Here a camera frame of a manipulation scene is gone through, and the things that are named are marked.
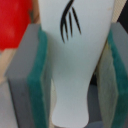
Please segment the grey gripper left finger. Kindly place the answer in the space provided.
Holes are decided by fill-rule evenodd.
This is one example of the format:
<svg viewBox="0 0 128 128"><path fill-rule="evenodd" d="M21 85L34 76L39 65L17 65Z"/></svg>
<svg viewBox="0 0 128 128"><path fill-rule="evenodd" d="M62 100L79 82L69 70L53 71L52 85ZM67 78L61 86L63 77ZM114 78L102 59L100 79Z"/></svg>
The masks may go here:
<svg viewBox="0 0 128 128"><path fill-rule="evenodd" d="M0 83L0 128L48 128L50 85L47 37L30 24Z"/></svg>

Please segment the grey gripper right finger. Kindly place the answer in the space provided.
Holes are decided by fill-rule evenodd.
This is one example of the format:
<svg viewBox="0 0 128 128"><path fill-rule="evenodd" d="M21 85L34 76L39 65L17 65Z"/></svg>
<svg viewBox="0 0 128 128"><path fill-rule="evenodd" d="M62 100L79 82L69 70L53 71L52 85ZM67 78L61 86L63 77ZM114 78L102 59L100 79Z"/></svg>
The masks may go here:
<svg viewBox="0 0 128 128"><path fill-rule="evenodd" d="M128 128L128 33L120 23L111 25L97 81L104 128Z"/></svg>

